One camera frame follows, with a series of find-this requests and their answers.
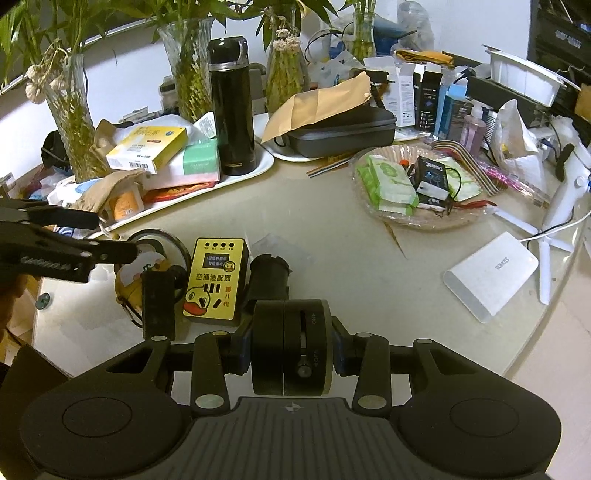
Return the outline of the white power bank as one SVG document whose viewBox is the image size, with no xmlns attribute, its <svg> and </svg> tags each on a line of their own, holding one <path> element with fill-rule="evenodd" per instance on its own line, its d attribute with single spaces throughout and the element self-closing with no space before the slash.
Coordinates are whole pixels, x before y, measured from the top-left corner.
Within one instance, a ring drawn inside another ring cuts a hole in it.
<svg viewBox="0 0 591 480">
<path fill-rule="evenodd" d="M 489 323 L 539 266 L 537 257 L 508 232 L 443 274 L 443 282 L 482 324 Z"/>
</svg>

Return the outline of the black thermos bottle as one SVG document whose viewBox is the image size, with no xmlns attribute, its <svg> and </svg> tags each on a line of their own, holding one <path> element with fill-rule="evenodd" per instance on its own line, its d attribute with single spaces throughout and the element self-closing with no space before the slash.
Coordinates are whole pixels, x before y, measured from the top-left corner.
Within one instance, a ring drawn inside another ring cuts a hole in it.
<svg viewBox="0 0 591 480">
<path fill-rule="evenodd" d="M 211 101 L 221 170 L 245 175 L 256 169 L 249 45 L 245 37 L 211 39 L 207 45 Z"/>
</svg>

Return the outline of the white phone gimbal tripod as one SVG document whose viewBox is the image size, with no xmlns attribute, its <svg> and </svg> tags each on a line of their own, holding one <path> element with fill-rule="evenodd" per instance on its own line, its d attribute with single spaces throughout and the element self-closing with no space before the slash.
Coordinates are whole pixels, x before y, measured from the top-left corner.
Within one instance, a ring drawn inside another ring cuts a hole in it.
<svg viewBox="0 0 591 480">
<path fill-rule="evenodd" d="M 590 149 L 579 142 L 577 145 L 568 144 L 563 152 L 568 153 L 563 162 L 564 179 L 551 199 L 540 229 L 498 207 L 492 208 L 494 215 L 529 234 L 521 243 L 538 243 L 539 300 L 544 305 L 548 305 L 551 300 L 551 249 L 568 254 L 574 252 L 572 244 L 558 239 L 556 235 L 578 226 L 590 217 L 590 213 L 587 213 L 579 220 L 574 220 L 576 204 L 590 192 Z"/>
</svg>

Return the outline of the white plastic bag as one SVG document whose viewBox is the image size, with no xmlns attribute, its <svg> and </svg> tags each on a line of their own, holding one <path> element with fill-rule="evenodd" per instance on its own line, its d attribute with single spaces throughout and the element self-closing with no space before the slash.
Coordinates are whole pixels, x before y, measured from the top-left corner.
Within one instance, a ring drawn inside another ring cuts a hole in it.
<svg viewBox="0 0 591 480">
<path fill-rule="evenodd" d="M 539 190 L 547 184 L 535 136 L 525 126 L 516 99 L 497 114 L 491 147 L 498 165 Z"/>
</svg>

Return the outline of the green wet wipes pack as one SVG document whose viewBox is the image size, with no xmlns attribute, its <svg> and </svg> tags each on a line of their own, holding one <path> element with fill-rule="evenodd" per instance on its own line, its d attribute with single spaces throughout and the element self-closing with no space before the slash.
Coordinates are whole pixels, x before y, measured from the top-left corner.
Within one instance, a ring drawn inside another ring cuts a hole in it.
<svg viewBox="0 0 591 480">
<path fill-rule="evenodd" d="M 382 155 L 368 154 L 356 163 L 356 174 L 376 210 L 414 215 L 419 197 L 403 166 Z"/>
</svg>

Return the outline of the pink bottle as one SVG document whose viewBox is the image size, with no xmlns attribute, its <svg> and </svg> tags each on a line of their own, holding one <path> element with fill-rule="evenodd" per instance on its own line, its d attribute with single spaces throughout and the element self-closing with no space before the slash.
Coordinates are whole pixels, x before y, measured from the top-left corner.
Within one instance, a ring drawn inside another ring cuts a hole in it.
<svg viewBox="0 0 591 480">
<path fill-rule="evenodd" d="M 474 101 L 469 114 L 464 117 L 460 143 L 473 156 L 477 157 L 482 148 L 487 124 L 483 120 L 483 106 Z"/>
</svg>

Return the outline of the glass vase with plants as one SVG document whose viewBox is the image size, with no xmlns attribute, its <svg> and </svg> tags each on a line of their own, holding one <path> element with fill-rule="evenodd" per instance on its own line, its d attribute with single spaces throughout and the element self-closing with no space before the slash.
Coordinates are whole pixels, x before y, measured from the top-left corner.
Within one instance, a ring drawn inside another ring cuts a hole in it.
<svg viewBox="0 0 591 480">
<path fill-rule="evenodd" d="M 22 72 L 27 100 L 48 106 L 79 183 L 110 173 L 93 151 L 84 51 L 92 34 L 106 34 L 112 15 L 107 1 L 1 3 L 1 84 Z"/>
<path fill-rule="evenodd" d="M 218 1 L 145 1 L 173 76 L 179 115 L 197 121 L 211 111 L 206 47 Z"/>
<path fill-rule="evenodd" d="M 301 18 L 308 7 L 301 1 L 252 1 L 249 8 L 259 16 L 257 32 L 267 54 L 266 110 L 273 115 L 310 83 L 301 49 Z"/>
</svg>

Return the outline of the white serving tray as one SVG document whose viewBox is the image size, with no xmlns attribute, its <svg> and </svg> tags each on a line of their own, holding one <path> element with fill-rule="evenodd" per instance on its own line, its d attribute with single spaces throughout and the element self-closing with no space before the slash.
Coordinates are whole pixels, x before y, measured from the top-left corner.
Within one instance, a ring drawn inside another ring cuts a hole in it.
<svg viewBox="0 0 591 480">
<path fill-rule="evenodd" d="M 257 166 L 256 169 L 254 169 L 252 172 L 248 174 L 226 177 L 221 182 L 218 182 L 210 187 L 201 186 L 198 189 L 190 188 L 190 190 L 187 193 L 183 193 L 182 195 L 176 196 L 169 200 L 147 203 L 146 208 L 143 211 L 135 214 L 134 216 L 131 216 L 128 219 L 124 219 L 110 226 L 107 226 L 104 232 L 96 230 L 91 234 L 87 235 L 87 238 L 97 239 L 101 235 L 105 236 L 107 233 L 115 232 L 133 222 L 139 221 L 140 219 L 143 219 L 150 215 L 154 215 L 161 210 L 165 210 L 169 207 L 180 204 L 182 202 L 197 198 L 200 195 L 205 195 L 216 190 L 221 190 L 223 188 L 228 188 L 231 185 L 249 181 L 256 177 L 262 176 L 263 174 L 266 174 L 267 171 L 270 171 L 271 167 L 273 167 L 274 163 L 276 162 L 276 158 L 274 158 L 273 155 L 271 155 L 270 151 L 267 151 L 266 148 L 260 145 L 259 142 L 256 142 L 256 159 L 259 160 L 259 166 Z"/>
</svg>

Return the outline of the red envelope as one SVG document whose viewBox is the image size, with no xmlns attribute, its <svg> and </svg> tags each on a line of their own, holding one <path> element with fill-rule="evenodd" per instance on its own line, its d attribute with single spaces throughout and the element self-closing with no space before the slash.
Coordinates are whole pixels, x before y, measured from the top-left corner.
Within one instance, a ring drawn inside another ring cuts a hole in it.
<svg viewBox="0 0 591 480">
<path fill-rule="evenodd" d="M 193 192 L 211 188 L 215 185 L 214 182 L 198 183 L 193 185 L 184 185 L 170 188 L 162 188 L 156 190 L 145 191 L 142 201 L 147 204 L 153 204 L 168 200 L 173 200 L 183 197 Z"/>
</svg>

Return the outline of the brown paper envelope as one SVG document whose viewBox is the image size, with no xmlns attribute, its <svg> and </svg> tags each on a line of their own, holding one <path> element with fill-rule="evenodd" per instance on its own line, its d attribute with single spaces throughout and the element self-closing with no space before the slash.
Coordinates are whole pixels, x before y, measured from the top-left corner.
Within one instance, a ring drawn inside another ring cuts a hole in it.
<svg viewBox="0 0 591 480">
<path fill-rule="evenodd" d="M 370 77 L 365 71 L 339 85 L 294 94 L 270 116 L 262 142 L 352 110 L 369 100 Z"/>
</svg>

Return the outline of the left glass vase with plants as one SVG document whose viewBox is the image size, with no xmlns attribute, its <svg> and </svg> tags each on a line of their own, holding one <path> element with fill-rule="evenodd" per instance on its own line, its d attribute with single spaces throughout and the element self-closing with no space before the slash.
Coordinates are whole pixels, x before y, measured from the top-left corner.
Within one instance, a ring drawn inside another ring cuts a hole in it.
<svg viewBox="0 0 591 480">
<path fill-rule="evenodd" d="M 93 151 L 84 51 L 92 34 L 106 34 L 112 15 L 107 1 L 1 3 L 1 84 L 22 72 L 27 100 L 48 106 L 79 183 L 110 173 Z"/>
</svg>

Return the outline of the middle glass vase with plants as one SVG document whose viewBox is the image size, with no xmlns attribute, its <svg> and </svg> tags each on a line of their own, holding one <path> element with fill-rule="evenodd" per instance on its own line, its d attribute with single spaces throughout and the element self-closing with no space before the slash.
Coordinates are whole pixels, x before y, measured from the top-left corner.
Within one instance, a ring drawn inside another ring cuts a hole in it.
<svg viewBox="0 0 591 480">
<path fill-rule="evenodd" d="M 206 47 L 218 1 L 145 1 L 173 76 L 179 115 L 197 121 L 211 111 Z"/>
</svg>

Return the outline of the beige drawstring pouch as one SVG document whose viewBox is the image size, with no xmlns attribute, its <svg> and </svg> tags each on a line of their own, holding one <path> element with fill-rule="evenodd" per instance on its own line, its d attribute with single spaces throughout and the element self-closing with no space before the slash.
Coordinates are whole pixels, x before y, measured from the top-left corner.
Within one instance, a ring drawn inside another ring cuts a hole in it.
<svg viewBox="0 0 591 480">
<path fill-rule="evenodd" d="M 118 170 L 95 182 L 81 197 L 76 200 L 71 208 L 74 210 L 93 212 L 98 214 L 114 190 L 124 183 L 138 181 L 143 175 L 143 171 L 136 170 Z"/>
</svg>

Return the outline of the yellow duck adapter box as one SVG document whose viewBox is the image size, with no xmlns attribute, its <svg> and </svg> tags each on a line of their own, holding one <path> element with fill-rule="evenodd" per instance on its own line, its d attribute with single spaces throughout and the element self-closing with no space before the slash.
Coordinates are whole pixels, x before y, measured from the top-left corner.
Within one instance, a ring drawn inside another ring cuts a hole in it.
<svg viewBox="0 0 591 480">
<path fill-rule="evenodd" d="M 197 238 L 183 315 L 195 322 L 238 326 L 248 265 L 245 239 Z"/>
</svg>

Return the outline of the glass snack plate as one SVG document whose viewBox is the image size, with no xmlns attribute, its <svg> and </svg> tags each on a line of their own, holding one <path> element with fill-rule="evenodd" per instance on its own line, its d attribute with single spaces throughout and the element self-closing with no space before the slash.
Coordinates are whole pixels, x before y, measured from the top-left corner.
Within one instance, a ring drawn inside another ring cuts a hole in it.
<svg viewBox="0 0 591 480">
<path fill-rule="evenodd" d="M 368 154 L 382 155 L 404 167 L 419 197 L 413 216 L 381 212 L 370 203 L 356 174 L 356 163 Z M 496 206 L 467 167 L 438 150 L 402 145 L 379 147 L 356 154 L 349 165 L 363 206 L 382 221 L 414 229 L 444 231 L 474 223 Z"/>
</svg>

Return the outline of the white plastic bowl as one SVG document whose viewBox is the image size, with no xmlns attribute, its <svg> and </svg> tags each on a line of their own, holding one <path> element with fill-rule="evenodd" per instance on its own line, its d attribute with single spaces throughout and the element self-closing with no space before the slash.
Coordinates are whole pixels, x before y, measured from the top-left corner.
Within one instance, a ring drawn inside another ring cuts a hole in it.
<svg viewBox="0 0 591 480">
<path fill-rule="evenodd" d="M 509 90 L 519 93 L 545 107 L 551 107 L 561 87 L 571 87 L 576 93 L 581 88 L 535 62 L 485 46 L 490 55 L 491 79 Z"/>
</svg>

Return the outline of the black cylindrical lens piece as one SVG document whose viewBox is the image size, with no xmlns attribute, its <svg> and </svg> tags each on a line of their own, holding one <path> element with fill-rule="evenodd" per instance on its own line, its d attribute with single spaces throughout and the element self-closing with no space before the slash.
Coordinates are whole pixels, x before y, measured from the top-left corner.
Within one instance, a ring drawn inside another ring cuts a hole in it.
<svg viewBox="0 0 591 480">
<path fill-rule="evenodd" d="M 246 305 L 253 308 L 256 302 L 287 300 L 290 298 L 290 266 L 280 256 L 262 254 L 250 264 L 249 289 Z"/>
</svg>

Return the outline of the white product box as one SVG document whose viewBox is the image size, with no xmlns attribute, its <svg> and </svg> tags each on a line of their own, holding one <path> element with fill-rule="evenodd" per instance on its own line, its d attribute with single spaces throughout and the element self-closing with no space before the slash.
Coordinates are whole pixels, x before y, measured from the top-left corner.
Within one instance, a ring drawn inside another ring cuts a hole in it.
<svg viewBox="0 0 591 480">
<path fill-rule="evenodd" d="M 398 65 L 392 56 L 369 57 L 363 60 L 363 63 L 369 71 L 387 74 L 387 88 L 382 100 L 386 109 L 397 117 L 397 125 L 401 128 L 414 127 L 416 123 L 415 66 L 405 62 Z"/>
</svg>

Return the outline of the orange snack packet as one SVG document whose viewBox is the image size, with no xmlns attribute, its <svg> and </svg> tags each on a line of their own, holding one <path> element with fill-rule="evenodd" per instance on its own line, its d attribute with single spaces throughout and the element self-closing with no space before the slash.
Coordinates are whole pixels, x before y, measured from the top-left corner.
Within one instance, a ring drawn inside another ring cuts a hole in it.
<svg viewBox="0 0 591 480">
<path fill-rule="evenodd" d="M 144 210 L 138 186 L 132 184 L 117 191 L 108 202 L 115 222 L 135 216 Z"/>
</svg>

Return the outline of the yellow white medicine box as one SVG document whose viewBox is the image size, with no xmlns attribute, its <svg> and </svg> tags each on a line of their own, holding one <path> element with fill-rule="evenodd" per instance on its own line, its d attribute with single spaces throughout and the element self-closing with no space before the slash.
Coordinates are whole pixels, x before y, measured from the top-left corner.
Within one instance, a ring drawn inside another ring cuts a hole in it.
<svg viewBox="0 0 591 480">
<path fill-rule="evenodd" d="M 183 150 L 187 139 L 183 127 L 136 127 L 106 155 L 106 160 L 115 170 L 139 169 L 156 174 Z"/>
</svg>

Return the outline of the green tissue pack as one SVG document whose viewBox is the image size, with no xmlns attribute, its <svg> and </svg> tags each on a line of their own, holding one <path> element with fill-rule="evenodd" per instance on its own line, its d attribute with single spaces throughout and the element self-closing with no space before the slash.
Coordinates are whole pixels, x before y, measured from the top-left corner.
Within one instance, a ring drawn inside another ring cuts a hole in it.
<svg viewBox="0 0 591 480">
<path fill-rule="evenodd" d="M 183 176 L 193 183 L 215 183 L 221 179 L 217 142 L 195 143 L 187 146 L 182 157 Z"/>
</svg>

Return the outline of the black zip case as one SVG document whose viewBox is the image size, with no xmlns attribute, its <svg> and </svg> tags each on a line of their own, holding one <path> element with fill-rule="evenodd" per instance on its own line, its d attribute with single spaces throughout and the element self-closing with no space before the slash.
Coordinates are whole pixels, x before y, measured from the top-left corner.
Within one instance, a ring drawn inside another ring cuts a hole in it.
<svg viewBox="0 0 591 480">
<path fill-rule="evenodd" d="M 288 148 L 308 158 L 336 156 L 389 146 L 397 117 L 389 110 L 362 105 L 283 135 Z"/>
</svg>

